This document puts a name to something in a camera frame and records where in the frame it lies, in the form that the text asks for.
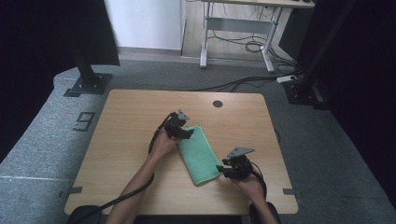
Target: wooden table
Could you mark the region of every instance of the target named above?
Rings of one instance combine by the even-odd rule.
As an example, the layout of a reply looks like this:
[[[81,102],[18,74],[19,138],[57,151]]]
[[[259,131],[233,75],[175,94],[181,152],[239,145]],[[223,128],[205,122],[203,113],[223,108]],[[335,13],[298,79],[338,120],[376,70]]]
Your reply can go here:
[[[223,106],[214,107],[214,101]],[[70,194],[65,212],[119,197],[147,157],[154,130],[180,108],[191,118],[187,125],[202,125],[220,160],[234,147],[254,148],[247,157],[262,170],[267,200],[280,214],[297,212],[294,195],[283,193],[291,184],[262,95],[128,90],[109,94],[74,184],[82,191]],[[159,165],[139,214],[246,215],[248,201],[223,175],[195,187],[179,151],[175,151]]]
[[[265,45],[261,46],[262,57],[264,58],[265,65],[269,73],[274,73],[275,69],[272,65],[268,50],[271,46],[271,42],[274,38],[277,24],[279,22],[280,14],[284,7],[292,8],[313,8],[315,4],[310,0],[306,3],[303,0],[201,0],[205,2],[204,11],[204,40],[201,46],[201,61],[200,67],[206,68],[207,59],[207,31],[228,31],[228,32],[240,32],[240,33],[253,33],[253,34],[264,34],[266,35]],[[238,4],[238,5],[254,5],[254,6],[268,6],[275,7],[274,19],[271,21],[252,21],[252,20],[236,20],[227,18],[214,18],[209,14],[210,4],[214,3],[226,3],[226,4]]]

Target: white wall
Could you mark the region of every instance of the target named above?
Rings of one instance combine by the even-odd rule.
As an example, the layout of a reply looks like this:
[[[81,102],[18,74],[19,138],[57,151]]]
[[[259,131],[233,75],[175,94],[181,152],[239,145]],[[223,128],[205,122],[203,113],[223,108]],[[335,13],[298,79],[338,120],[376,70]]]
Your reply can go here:
[[[184,0],[105,0],[118,47],[181,49]]]

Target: human arm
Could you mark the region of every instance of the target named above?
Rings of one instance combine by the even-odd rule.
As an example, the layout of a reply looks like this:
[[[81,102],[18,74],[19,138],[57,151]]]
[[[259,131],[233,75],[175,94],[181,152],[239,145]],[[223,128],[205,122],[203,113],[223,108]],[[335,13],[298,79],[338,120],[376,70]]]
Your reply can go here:
[[[170,139],[164,130],[161,130],[153,144],[151,152],[144,161],[143,165],[127,184],[120,195],[127,194],[133,190],[139,189],[149,182],[154,174],[155,168],[160,160],[177,148],[178,139]],[[135,196],[117,203],[111,209],[106,219],[106,224],[134,223],[137,212],[143,202],[146,190]]]
[[[277,221],[265,201],[262,185],[255,175],[250,175],[244,180],[231,179],[231,181],[243,192],[243,194],[253,202],[259,213],[262,224],[276,224]]]

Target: hand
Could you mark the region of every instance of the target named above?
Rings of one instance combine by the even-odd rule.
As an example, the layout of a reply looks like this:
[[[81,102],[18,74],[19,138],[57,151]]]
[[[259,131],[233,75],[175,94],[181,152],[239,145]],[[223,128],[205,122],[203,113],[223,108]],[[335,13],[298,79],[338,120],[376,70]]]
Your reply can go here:
[[[259,203],[261,201],[265,201],[262,185],[255,175],[250,175],[243,180],[231,179],[231,181],[252,202]]]
[[[169,154],[172,150],[177,148],[177,143],[181,139],[169,138],[164,128],[160,129],[157,138],[152,146],[151,154],[159,159]]]

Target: green towel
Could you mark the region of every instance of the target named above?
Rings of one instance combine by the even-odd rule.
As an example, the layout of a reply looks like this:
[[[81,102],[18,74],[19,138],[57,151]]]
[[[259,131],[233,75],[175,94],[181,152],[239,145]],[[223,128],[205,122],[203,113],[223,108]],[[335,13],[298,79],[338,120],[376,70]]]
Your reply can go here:
[[[221,175],[216,168],[216,165],[220,165],[220,162],[207,142],[200,125],[186,127],[185,129],[194,129],[194,133],[190,139],[181,141],[178,147],[189,170],[192,182],[195,186],[201,186]]]

